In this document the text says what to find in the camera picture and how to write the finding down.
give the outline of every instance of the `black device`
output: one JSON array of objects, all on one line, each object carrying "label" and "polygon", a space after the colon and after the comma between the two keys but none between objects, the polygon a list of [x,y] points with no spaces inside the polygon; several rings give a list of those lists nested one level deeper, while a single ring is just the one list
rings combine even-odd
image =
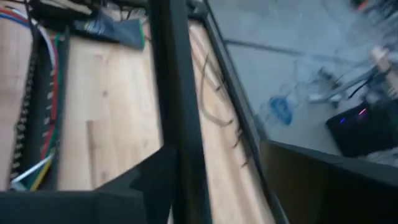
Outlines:
[{"label": "black device", "polygon": [[330,118],[326,125],[342,155],[365,156],[398,146],[397,112],[397,100],[383,105],[362,103]]}]

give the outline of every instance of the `black metal frame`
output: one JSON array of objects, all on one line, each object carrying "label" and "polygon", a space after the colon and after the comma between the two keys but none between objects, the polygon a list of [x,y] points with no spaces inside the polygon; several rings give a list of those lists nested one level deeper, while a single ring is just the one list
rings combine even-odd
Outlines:
[{"label": "black metal frame", "polygon": [[188,11],[183,0],[149,0],[143,6],[149,6],[150,12],[164,146],[95,191],[0,193],[0,207],[6,208],[0,222],[60,223],[63,218],[62,222],[73,223],[84,217],[85,223],[167,223],[172,204],[175,223],[212,223],[188,15],[202,21],[208,31],[262,191],[276,222],[287,223],[276,196],[267,187],[257,128],[208,3],[188,2]]}]

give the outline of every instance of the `wooden floor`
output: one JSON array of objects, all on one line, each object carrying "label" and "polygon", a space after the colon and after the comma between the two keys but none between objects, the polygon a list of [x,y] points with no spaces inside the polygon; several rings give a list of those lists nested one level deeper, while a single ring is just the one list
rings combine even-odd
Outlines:
[{"label": "wooden floor", "polygon": [[[9,29],[8,22],[0,21],[0,37]],[[145,32],[150,37],[147,27]],[[206,32],[199,24],[191,24],[190,32],[197,95],[200,97],[201,71],[205,57],[210,53],[209,58],[215,69],[211,66],[205,69],[208,78],[203,85],[203,106],[218,119],[233,119],[232,124],[221,127],[200,113],[213,222],[274,223],[269,207],[259,191],[256,175],[250,166],[242,167],[246,162],[242,146],[238,144],[233,147],[237,141],[238,123],[225,91],[215,91],[219,85],[215,77],[220,74],[220,70]],[[19,48],[6,45],[6,40],[7,43],[14,42],[16,46],[20,46],[20,42],[25,44],[24,51],[15,53],[13,61],[8,56],[6,58],[10,54],[6,52],[15,52]],[[16,41],[8,36],[0,38],[0,43],[1,78],[8,82],[23,79],[29,56],[29,51],[26,51],[29,40]],[[98,187],[147,158],[162,145],[154,85],[150,42],[146,43],[141,52],[118,44],[72,37],[58,175],[59,190]],[[5,86],[4,89],[9,90],[4,90],[4,93],[3,86],[0,89],[2,176],[7,174],[6,168],[9,166],[4,164],[8,164],[7,158],[11,156],[12,127],[15,122],[15,117],[6,117],[13,113],[6,113],[10,106],[3,106],[3,98],[8,100],[4,102],[15,105],[15,110],[18,110],[18,93],[22,86]]]}]

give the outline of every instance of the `wood plank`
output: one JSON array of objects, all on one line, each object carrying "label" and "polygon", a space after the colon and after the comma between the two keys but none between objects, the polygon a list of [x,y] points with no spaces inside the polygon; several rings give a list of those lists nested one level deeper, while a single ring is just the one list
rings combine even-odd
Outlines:
[{"label": "wood plank", "polygon": [[[21,5],[0,1],[0,7]],[[14,148],[14,125],[24,93],[32,39],[30,30],[0,19],[0,190],[8,186]]]}]

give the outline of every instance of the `red wire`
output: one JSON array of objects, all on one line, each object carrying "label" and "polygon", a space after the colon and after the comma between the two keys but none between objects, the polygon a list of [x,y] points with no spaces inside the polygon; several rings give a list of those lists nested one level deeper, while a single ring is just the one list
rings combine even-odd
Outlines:
[{"label": "red wire", "polygon": [[15,17],[15,18],[19,19],[19,20],[22,21],[22,22],[28,22],[27,19],[23,18],[22,16],[16,14],[15,12],[10,11],[10,10],[7,10],[7,9],[0,9],[0,12],[6,14],[6,15],[8,15],[8,16]]},{"label": "red wire", "polygon": [[[52,107],[51,107],[51,120],[55,121],[57,118],[57,99],[58,99],[58,52],[57,49],[55,48],[55,42],[54,40],[51,41],[52,47],[54,49],[54,55],[55,55],[55,66],[54,66],[54,76],[53,76],[53,95],[52,95]],[[48,131],[48,135],[45,138],[44,141],[44,146],[43,146],[43,151],[41,153],[41,158],[44,159],[48,149],[49,149],[49,144],[52,138],[52,134],[55,129],[55,123],[52,123],[50,126],[50,129]]]},{"label": "red wire", "polygon": [[54,40],[51,41],[52,47],[54,49],[55,55],[55,66],[54,66],[54,78],[53,78],[53,96],[52,96],[52,120],[55,121],[57,117],[57,99],[58,99],[58,53],[55,48]]}]

